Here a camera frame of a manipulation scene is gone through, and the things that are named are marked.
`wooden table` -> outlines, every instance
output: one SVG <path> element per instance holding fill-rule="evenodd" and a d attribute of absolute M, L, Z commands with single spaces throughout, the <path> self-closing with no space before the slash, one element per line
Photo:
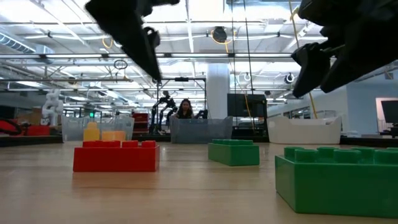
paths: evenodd
<path fill-rule="evenodd" d="M 397 223 L 294 213 L 275 192 L 281 145 L 260 144 L 260 167 L 208 161 L 206 145 L 161 143 L 157 173 L 74 174 L 79 144 L 2 148 L 0 223 Z"/>

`red lego brick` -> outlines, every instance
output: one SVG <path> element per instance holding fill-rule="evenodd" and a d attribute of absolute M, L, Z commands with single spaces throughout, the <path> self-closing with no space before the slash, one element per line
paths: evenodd
<path fill-rule="evenodd" d="M 120 141 L 84 141 L 83 147 L 120 147 Z"/>
<path fill-rule="evenodd" d="M 144 148 L 156 147 L 156 141 L 143 141 L 141 146 Z"/>
<path fill-rule="evenodd" d="M 124 141 L 122 142 L 122 147 L 138 147 L 138 141 Z"/>
<path fill-rule="evenodd" d="M 153 143 L 142 143 L 145 146 Z M 155 172 L 160 149 L 155 147 L 77 147 L 74 172 Z"/>

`long dark hair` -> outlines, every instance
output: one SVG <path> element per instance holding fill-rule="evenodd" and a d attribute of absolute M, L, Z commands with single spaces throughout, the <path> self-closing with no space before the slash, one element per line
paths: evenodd
<path fill-rule="evenodd" d="M 189 104 L 189 109 L 187 110 L 187 113 L 186 113 L 185 116 L 191 117 L 192 114 L 193 114 L 193 112 L 192 112 L 192 106 L 191 106 L 191 101 L 188 100 L 188 99 L 183 99 L 182 102 L 181 102 L 181 104 L 180 104 L 180 107 L 178 108 L 178 111 L 177 111 L 177 114 L 178 114 L 178 116 L 179 116 L 180 118 L 181 118 L 182 116 L 184 116 L 184 113 L 183 113 L 183 110 L 182 110 L 182 105 L 183 105 L 185 102 L 187 102 L 187 103 Z"/>

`white plastic bin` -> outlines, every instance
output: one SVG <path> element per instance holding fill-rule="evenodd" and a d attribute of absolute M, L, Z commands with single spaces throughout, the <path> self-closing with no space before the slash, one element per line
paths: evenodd
<path fill-rule="evenodd" d="M 62 138 L 63 141 L 82 141 L 83 130 L 89 122 L 97 122 L 97 127 L 102 134 L 103 131 L 124 131 L 126 140 L 131 140 L 134 127 L 134 118 L 73 118 L 62 116 Z"/>

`woman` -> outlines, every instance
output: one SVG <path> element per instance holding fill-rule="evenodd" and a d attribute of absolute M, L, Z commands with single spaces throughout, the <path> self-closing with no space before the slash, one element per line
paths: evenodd
<path fill-rule="evenodd" d="M 194 118 L 191 101 L 188 99 L 183 99 L 180 108 L 178 109 L 177 113 L 174 115 L 176 118 L 179 119 L 192 119 Z"/>

